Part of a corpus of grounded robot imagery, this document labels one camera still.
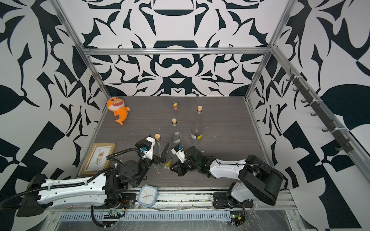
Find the yellow blue bottle label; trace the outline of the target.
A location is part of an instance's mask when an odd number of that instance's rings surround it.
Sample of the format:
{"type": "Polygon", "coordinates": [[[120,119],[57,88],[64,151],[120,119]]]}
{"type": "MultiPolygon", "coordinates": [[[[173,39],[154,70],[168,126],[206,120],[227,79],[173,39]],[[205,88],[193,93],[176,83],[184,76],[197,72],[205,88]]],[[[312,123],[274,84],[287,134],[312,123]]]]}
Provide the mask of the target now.
{"type": "Polygon", "coordinates": [[[164,169],[169,169],[172,165],[172,158],[170,158],[164,165],[164,169]]]}

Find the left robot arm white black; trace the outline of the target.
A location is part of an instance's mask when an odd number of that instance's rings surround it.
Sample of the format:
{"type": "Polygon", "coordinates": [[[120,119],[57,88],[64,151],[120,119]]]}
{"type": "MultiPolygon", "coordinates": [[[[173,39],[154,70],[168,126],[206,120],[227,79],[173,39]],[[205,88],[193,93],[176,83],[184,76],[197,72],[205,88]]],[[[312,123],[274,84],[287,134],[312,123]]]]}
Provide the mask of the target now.
{"type": "Polygon", "coordinates": [[[19,194],[22,201],[17,206],[17,217],[32,217],[42,214],[48,208],[59,206],[94,206],[98,209],[115,208],[121,203],[121,194],[129,187],[138,187],[146,177],[152,165],[165,162],[165,146],[160,156],[153,154],[154,146],[149,141],[136,144],[135,148],[126,149],[114,156],[131,151],[138,151],[139,160],[116,163],[87,178],[71,180],[47,179],[45,174],[35,175],[26,191],[19,194]]]}

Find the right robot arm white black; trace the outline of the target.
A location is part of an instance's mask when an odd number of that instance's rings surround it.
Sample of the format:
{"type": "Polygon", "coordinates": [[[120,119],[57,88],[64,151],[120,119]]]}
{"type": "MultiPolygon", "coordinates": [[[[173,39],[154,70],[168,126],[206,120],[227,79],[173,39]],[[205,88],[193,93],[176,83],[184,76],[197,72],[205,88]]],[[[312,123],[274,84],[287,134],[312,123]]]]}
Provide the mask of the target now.
{"type": "Polygon", "coordinates": [[[194,146],[184,150],[180,144],[171,152],[179,160],[170,170],[180,177],[197,171],[207,178],[233,180],[227,192],[214,193],[216,209],[251,208],[255,199],[274,206],[279,192],[288,186],[287,178],[280,171],[254,155],[239,161],[225,161],[206,157],[194,146]]]}

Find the clear glass bottle with cork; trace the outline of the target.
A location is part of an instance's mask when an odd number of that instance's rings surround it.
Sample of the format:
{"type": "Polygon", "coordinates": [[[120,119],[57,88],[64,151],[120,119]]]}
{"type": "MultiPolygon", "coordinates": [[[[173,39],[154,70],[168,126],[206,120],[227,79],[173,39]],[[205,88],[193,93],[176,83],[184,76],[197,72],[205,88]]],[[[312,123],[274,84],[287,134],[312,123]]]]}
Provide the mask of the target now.
{"type": "Polygon", "coordinates": [[[170,154],[170,144],[164,145],[161,141],[160,134],[155,134],[155,145],[154,145],[154,155],[159,158],[159,164],[163,166],[164,169],[169,170],[172,165],[172,155],[170,154]]]}

